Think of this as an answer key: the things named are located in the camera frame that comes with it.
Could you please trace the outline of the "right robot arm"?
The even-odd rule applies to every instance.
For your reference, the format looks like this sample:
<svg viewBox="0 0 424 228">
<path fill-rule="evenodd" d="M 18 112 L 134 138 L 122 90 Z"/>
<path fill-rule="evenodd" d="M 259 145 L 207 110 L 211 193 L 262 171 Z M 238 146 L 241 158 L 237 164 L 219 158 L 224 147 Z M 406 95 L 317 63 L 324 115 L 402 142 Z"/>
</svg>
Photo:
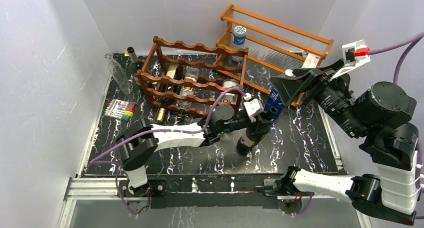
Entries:
<svg viewBox="0 0 424 228">
<path fill-rule="evenodd" d="M 296 69 L 270 81 L 286 105 L 305 93 L 304 104 L 316 102 L 349 137 L 364 139 L 359 147 L 370 155 L 379 174 L 353 176 L 333 197 L 347 200 L 368 216 L 413 225 L 421 193 L 419 131 L 411 123 L 417 101 L 388 81 L 355 97 L 344 65 L 338 60 L 327 67 Z"/>
</svg>

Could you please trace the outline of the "clear glass bottle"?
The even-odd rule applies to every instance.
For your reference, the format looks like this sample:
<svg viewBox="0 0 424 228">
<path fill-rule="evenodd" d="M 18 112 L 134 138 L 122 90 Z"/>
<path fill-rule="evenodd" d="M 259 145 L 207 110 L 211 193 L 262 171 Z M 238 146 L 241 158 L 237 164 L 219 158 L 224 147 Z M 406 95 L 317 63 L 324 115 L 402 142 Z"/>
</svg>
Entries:
<svg viewBox="0 0 424 228">
<path fill-rule="evenodd" d="M 122 66 L 113 58 L 112 53 L 106 53 L 104 58 L 107 60 L 108 70 L 122 93 L 124 95 L 130 94 L 133 91 L 132 84 Z"/>
</svg>

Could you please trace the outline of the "small white box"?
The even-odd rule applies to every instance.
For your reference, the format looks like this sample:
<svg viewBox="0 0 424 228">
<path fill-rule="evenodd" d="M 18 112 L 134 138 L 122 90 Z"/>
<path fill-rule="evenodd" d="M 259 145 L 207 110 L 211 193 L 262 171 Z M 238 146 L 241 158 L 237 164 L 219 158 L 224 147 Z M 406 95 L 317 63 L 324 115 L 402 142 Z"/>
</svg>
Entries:
<svg viewBox="0 0 424 228">
<path fill-rule="evenodd" d="M 302 68 L 316 68 L 319 65 L 320 60 L 320 56 L 315 55 L 313 53 L 308 53 L 302 65 Z"/>
</svg>

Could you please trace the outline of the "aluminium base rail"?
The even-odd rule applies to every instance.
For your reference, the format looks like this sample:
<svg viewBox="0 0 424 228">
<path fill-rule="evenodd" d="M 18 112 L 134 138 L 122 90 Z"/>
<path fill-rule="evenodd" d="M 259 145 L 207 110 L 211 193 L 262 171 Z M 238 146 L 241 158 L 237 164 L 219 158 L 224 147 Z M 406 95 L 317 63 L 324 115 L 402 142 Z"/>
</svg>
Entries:
<svg viewBox="0 0 424 228">
<path fill-rule="evenodd" d="M 164 197 L 121 201 L 113 178 L 75 178 L 59 227 L 370 227 L 349 204 L 304 195 L 302 213 L 283 213 L 285 197 L 252 191 L 258 176 L 166 176 Z"/>
</svg>

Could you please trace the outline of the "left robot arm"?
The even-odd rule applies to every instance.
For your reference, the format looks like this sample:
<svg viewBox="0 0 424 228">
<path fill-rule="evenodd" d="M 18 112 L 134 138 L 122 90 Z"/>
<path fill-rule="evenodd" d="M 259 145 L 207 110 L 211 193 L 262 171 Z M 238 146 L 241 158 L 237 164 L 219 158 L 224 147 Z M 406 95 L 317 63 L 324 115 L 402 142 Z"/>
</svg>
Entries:
<svg viewBox="0 0 424 228">
<path fill-rule="evenodd" d="M 117 149 L 129 179 L 128 184 L 120 183 L 119 188 L 126 196 L 148 196 L 154 185 L 148 181 L 145 164 L 155 152 L 178 146 L 209 146 L 218 142 L 224 133 L 242 130 L 236 150 L 239 155 L 246 156 L 269 132 L 276 113 L 275 107 L 266 111 L 261 107 L 247 107 L 236 112 L 230 105 L 220 105 L 210 118 L 204 117 L 188 125 L 162 126 L 138 121 L 116 139 L 119 144 L 138 135 Z"/>
</svg>

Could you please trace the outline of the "brown wooden wine rack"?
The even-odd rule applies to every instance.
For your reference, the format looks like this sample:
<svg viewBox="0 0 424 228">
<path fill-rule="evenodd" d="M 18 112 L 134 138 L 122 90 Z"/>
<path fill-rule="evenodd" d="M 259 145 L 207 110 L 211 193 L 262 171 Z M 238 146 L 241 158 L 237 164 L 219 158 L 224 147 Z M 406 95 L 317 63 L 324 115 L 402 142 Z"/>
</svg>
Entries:
<svg viewBox="0 0 424 228">
<path fill-rule="evenodd" d="M 184 58 L 171 59 L 163 54 L 163 47 L 181 49 L 184 51 L 219 54 L 222 57 L 242 57 L 243 63 L 241 66 L 229 67 L 224 65 L 221 61 L 209 64 L 204 61 L 193 62 Z M 171 104 L 171 101 L 177 100 L 212 105 L 215 101 L 214 98 L 201 99 L 196 97 L 193 92 L 195 90 L 223 92 L 227 90 L 224 86 L 224 80 L 221 78 L 207 78 L 202 75 L 188 78 L 188 72 L 184 71 L 184 67 L 204 68 L 222 72 L 227 76 L 233 75 L 233 78 L 236 80 L 235 88 L 241 91 L 245 84 L 247 57 L 247 49 L 231 50 L 230 48 L 223 47 L 210 48 L 201 43 L 188 45 L 182 41 L 169 43 L 155 36 L 153 38 L 153 46 L 144 65 L 141 69 L 136 71 L 135 76 L 151 105 L 159 109 L 156 118 L 157 121 L 163 121 L 167 111 L 204 116 L 208 114 L 207 111 L 201 111 L 197 108 L 180 107 L 176 104 Z"/>
</svg>

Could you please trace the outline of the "gold capped wine bottle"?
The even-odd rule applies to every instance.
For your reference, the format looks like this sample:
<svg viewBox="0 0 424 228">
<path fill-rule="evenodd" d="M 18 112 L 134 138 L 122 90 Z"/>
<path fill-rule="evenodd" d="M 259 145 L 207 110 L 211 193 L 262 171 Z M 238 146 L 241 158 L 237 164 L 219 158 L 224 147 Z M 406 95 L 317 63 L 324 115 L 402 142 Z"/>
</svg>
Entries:
<svg viewBox="0 0 424 228">
<path fill-rule="evenodd" d="M 182 77 L 183 66 L 182 65 L 170 65 L 166 75 L 174 80 L 180 80 Z M 173 84 L 164 84 L 160 90 L 161 92 L 173 91 L 175 88 Z M 160 102 L 160 108 L 156 117 L 157 122 L 163 122 L 165 114 L 167 112 L 166 107 L 169 105 L 170 101 L 168 98 L 163 97 Z"/>
</svg>

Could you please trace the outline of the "dark wine bottle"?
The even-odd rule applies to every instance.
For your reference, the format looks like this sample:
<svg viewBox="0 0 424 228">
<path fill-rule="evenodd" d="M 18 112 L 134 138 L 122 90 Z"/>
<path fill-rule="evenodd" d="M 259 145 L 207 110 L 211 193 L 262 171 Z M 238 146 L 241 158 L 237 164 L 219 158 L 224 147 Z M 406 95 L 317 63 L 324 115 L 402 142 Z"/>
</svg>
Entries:
<svg viewBox="0 0 424 228">
<path fill-rule="evenodd" d="M 246 156 L 268 134 L 274 123 L 272 118 L 276 113 L 277 109 L 271 107 L 255 117 L 255 122 L 246 128 L 237 142 L 236 150 L 239 155 Z"/>
</svg>

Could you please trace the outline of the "orange wooden shelf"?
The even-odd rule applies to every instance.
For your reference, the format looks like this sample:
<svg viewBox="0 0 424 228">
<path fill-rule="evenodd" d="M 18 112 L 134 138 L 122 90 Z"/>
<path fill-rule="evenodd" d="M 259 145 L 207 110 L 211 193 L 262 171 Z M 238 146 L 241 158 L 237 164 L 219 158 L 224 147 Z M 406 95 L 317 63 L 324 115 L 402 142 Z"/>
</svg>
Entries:
<svg viewBox="0 0 424 228">
<path fill-rule="evenodd" d="M 320 56 L 318 66 L 329 54 L 334 41 L 230 4 L 221 14 L 226 28 L 216 46 L 231 50 L 248 49 L 244 84 L 268 95 L 271 84 L 265 75 L 282 74 L 302 67 L 308 53 Z M 245 43 L 233 43 L 235 26 L 246 27 Z"/>
</svg>

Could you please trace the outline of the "blue lidded jar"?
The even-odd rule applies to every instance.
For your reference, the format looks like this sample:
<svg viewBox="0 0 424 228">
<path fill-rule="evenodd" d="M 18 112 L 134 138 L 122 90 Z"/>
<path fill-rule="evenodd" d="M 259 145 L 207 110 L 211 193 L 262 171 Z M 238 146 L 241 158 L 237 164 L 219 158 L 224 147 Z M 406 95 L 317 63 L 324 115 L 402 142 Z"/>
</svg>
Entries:
<svg viewBox="0 0 424 228">
<path fill-rule="evenodd" d="M 245 43 L 247 29 L 243 26 L 235 26 L 233 29 L 233 43 L 236 45 L 242 45 Z"/>
</svg>

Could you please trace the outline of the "clear square liquor bottle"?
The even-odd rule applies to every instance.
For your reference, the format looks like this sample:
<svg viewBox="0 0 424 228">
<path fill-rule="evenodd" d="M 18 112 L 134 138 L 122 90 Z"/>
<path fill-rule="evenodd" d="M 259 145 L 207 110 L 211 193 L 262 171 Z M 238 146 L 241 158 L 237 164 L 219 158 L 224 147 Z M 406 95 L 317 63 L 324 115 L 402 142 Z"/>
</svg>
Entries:
<svg viewBox="0 0 424 228">
<path fill-rule="evenodd" d="M 184 79 L 190 79 L 196 82 L 198 80 L 199 74 L 200 74 L 200 70 L 198 68 L 187 67 L 187 71 L 185 73 Z M 179 94 L 181 96 L 187 96 L 187 95 L 192 95 L 194 91 L 195 89 L 193 87 L 183 86 Z M 178 100 L 177 105 L 181 108 L 181 110 L 179 110 L 177 113 L 177 119 L 183 120 L 186 115 L 186 109 L 189 109 L 191 107 L 192 102 L 185 101 L 185 100 Z"/>
</svg>

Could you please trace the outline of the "blue square glass bottle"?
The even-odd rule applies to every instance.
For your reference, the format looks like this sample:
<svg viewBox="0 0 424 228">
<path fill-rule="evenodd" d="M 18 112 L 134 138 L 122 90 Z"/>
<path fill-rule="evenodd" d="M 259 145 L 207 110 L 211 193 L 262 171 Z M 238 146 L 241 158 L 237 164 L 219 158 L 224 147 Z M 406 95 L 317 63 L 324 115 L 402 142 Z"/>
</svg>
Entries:
<svg viewBox="0 0 424 228">
<path fill-rule="evenodd" d="M 284 109 L 287 109 L 288 107 L 289 106 L 283 102 L 276 85 L 274 84 L 273 81 L 271 81 L 271 91 L 264 107 L 264 110 L 266 112 L 271 109 L 275 110 L 275 113 L 273 117 L 271 118 L 271 121 L 276 121 L 278 117 L 280 116 L 280 114 L 282 113 L 282 111 Z"/>
</svg>

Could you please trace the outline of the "green wine bottle white label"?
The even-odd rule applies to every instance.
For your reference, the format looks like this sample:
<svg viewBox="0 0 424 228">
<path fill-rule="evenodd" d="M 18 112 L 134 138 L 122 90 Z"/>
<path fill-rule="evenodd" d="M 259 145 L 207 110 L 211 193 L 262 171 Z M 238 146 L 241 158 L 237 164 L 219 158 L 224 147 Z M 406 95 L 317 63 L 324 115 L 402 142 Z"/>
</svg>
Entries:
<svg viewBox="0 0 424 228">
<path fill-rule="evenodd" d="M 130 69 L 133 74 L 133 79 L 135 80 L 138 87 L 141 88 L 142 85 L 137 77 L 137 71 L 142 69 L 142 67 L 144 66 L 144 62 L 138 58 L 133 47 L 128 47 L 127 53 L 131 60 Z"/>
</svg>

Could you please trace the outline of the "pack of coloured markers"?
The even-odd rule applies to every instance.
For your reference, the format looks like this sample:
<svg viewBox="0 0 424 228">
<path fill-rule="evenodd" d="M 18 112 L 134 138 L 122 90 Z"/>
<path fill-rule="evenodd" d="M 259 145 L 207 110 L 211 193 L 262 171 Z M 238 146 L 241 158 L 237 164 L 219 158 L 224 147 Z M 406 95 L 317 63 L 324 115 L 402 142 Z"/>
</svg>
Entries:
<svg viewBox="0 0 424 228">
<path fill-rule="evenodd" d="M 105 111 L 105 116 L 112 117 L 118 120 L 130 121 L 137 108 L 135 102 L 127 102 L 119 99 L 111 100 Z"/>
</svg>

